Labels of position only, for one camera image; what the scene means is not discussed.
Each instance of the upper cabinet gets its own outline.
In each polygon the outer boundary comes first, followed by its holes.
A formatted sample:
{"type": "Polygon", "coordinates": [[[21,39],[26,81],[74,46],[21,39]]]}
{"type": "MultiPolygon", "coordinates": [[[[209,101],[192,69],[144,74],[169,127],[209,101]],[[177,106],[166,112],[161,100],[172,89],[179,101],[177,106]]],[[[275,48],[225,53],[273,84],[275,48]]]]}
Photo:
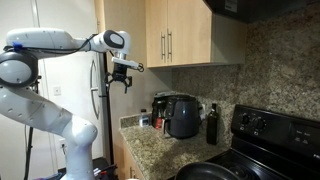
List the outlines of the upper cabinet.
{"type": "Polygon", "coordinates": [[[244,63],[246,28],[202,0],[146,0],[147,66],[244,63]]]}

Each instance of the black stove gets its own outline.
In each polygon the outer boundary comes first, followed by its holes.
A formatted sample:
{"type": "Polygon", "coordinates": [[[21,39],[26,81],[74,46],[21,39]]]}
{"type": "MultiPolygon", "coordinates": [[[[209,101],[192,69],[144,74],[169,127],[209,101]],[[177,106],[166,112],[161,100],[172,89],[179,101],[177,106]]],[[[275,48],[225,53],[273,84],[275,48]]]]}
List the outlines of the black stove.
{"type": "Polygon", "coordinates": [[[320,180],[320,122],[236,105],[231,131],[231,148],[206,162],[240,180],[320,180]]]}

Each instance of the lower cabinet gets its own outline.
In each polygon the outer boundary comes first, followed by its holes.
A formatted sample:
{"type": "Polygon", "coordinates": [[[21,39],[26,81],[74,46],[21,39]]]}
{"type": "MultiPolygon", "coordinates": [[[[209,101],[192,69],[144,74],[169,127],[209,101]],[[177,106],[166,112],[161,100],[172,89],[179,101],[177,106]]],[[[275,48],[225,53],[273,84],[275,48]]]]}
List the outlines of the lower cabinet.
{"type": "Polygon", "coordinates": [[[125,179],[139,179],[139,180],[143,180],[144,177],[138,167],[138,165],[136,164],[128,146],[126,145],[126,143],[123,143],[123,151],[124,151],[124,175],[125,175],[125,179]]]}

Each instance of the bottle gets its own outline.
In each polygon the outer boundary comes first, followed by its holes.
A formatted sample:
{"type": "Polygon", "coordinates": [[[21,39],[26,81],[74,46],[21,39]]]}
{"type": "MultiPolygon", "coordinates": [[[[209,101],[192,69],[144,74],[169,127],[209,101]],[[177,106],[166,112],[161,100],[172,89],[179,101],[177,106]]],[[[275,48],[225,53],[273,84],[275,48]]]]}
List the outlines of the bottle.
{"type": "Polygon", "coordinates": [[[162,122],[163,122],[163,113],[161,109],[158,109],[158,117],[155,122],[155,128],[161,129],[162,128],[162,122]]]}
{"type": "Polygon", "coordinates": [[[218,143],[218,120],[217,104],[212,103],[211,112],[207,117],[207,143],[216,145],[218,143]]]}
{"type": "Polygon", "coordinates": [[[140,127],[149,126],[149,116],[147,115],[146,109],[141,109],[141,114],[139,116],[139,126],[140,127]]]}

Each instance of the black frying pan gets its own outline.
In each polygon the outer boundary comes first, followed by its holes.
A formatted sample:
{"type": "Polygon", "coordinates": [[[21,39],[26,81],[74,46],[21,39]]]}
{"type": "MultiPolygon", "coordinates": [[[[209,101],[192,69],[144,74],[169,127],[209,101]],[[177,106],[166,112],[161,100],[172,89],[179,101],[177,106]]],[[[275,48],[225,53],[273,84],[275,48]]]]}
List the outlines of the black frying pan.
{"type": "Polygon", "coordinates": [[[182,167],[175,180],[239,180],[239,178],[217,164],[197,162],[182,167]]]}

